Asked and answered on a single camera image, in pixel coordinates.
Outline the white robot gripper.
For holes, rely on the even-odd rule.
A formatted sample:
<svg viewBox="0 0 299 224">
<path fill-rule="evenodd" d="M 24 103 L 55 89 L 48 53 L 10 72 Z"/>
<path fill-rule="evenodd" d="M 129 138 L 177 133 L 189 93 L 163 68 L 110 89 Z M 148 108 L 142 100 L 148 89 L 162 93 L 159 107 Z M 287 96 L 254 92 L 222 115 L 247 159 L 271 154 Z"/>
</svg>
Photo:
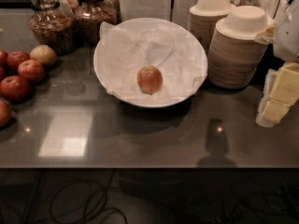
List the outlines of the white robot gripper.
<svg viewBox="0 0 299 224">
<path fill-rule="evenodd" d="M 285 61 L 277 71 L 268 71 L 256 116 L 258 125 L 272 128 L 299 100 L 299 63 L 291 63 L 299 62 L 299 0 L 293 0 L 281 13 L 276 28 L 274 24 L 267 26 L 254 41 L 273 43 L 274 55 Z"/>
</svg>

